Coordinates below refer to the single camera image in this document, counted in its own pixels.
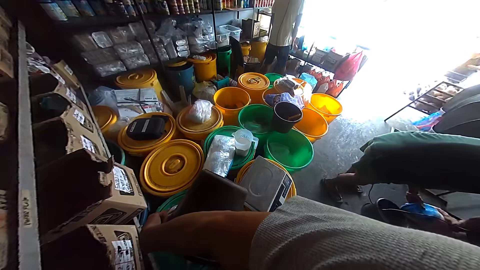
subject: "black bucket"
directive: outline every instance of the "black bucket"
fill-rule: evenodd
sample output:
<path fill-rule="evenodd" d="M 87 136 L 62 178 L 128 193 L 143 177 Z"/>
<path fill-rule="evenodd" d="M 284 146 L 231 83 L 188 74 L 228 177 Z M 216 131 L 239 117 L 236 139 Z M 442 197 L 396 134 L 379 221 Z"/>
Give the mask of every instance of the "black bucket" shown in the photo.
<path fill-rule="evenodd" d="M 303 117 L 300 108 L 287 101 L 275 104 L 273 112 L 272 129 L 280 133 L 289 132 Z"/>

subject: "t-shirt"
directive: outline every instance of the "t-shirt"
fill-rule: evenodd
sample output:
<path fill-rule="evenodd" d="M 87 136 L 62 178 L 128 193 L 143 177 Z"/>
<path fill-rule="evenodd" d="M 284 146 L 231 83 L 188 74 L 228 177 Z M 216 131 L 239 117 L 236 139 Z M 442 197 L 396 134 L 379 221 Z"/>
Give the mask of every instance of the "t-shirt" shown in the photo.
<path fill-rule="evenodd" d="M 294 196 L 258 227 L 250 270 L 476 270 L 480 247 Z"/>
<path fill-rule="evenodd" d="M 293 24 L 302 14 L 304 0 L 276 0 L 272 7 L 275 14 L 270 30 L 269 43 L 276 46 L 289 46 L 292 43 Z"/>

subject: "person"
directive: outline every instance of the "person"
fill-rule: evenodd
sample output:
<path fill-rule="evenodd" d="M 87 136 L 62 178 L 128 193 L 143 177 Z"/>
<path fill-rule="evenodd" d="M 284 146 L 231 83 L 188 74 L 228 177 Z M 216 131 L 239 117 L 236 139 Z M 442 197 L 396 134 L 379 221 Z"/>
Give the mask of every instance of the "person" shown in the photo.
<path fill-rule="evenodd" d="M 274 73 L 285 75 L 288 55 L 297 36 L 305 0 L 276 0 L 272 7 L 270 38 L 265 50 L 263 74 L 270 72 L 273 60 L 277 59 Z"/>
<path fill-rule="evenodd" d="M 221 269 L 476 270 L 480 247 L 389 225 L 294 196 L 274 212 L 150 215 L 139 236 L 146 253 L 208 256 Z"/>
<path fill-rule="evenodd" d="M 407 184 L 407 201 L 421 203 L 421 188 L 480 193 L 475 168 L 480 139 L 428 132 L 391 132 L 374 137 L 360 150 L 363 156 L 347 173 L 321 184 L 342 202 L 339 188 L 362 192 L 361 185 Z"/>

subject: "green bucket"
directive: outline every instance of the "green bucket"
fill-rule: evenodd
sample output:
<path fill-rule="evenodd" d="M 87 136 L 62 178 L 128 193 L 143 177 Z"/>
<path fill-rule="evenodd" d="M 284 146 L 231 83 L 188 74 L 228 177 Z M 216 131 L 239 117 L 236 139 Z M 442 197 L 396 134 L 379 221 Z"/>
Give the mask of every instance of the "green bucket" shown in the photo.
<path fill-rule="evenodd" d="M 266 159 L 282 164 L 289 172 L 307 167 L 313 159 L 313 146 L 302 133 L 292 129 L 288 133 L 273 132 L 264 145 Z"/>
<path fill-rule="evenodd" d="M 273 87 L 273 83 L 274 83 L 276 80 L 282 78 L 283 76 L 280 75 L 280 74 L 278 74 L 278 73 L 267 73 L 267 74 L 265 74 L 265 77 L 267 77 L 267 78 L 270 80 L 270 88 L 272 88 L 272 87 Z"/>
<path fill-rule="evenodd" d="M 208 135 L 207 139 L 205 139 L 205 142 L 204 142 L 203 150 L 204 150 L 205 158 L 207 158 L 208 150 L 210 149 L 210 145 L 212 144 L 212 141 L 213 141 L 213 138 L 215 137 L 215 135 L 223 135 L 223 136 L 233 137 L 232 133 L 235 133 L 239 129 L 240 128 L 237 127 L 237 126 L 226 125 L 226 126 L 217 128 L 212 133 L 210 133 Z M 247 164 L 247 162 L 251 161 L 253 159 L 254 155 L 255 155 L 255 148 L 254 148 L 254 143 L 252 142 L 252 146 L 250 147 L 250 151 L 248 152 L 248 154 L 245 157 L 242 157 L 242 156 L 239 156 L 239 155 L 235 155 L 233 157 L 233 163 L 232 163 L 232 167 L 230 168 L 230 170 L 240 169 L 245 164 Z"/>
<path fill-rule="evenodd" d="M 248 129 L 253 136 L 258 138 L 257 148 L 264 146 L 271 134 L 273 109 L 263 104 L 252 104 L 239 112 L 239 124 L 241 128 Z"/>

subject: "sack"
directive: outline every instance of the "sack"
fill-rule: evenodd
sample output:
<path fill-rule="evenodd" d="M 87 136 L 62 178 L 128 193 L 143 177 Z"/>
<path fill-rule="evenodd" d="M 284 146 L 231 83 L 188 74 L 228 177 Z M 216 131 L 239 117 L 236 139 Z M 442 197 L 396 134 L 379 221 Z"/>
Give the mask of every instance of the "sack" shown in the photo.
<path fill-rule="evenodd" d="M 351 81 L 359 70 L 363 53 L 350 54 L 347 60 L 335 71 L 334 79 L 340 81 Z"/>

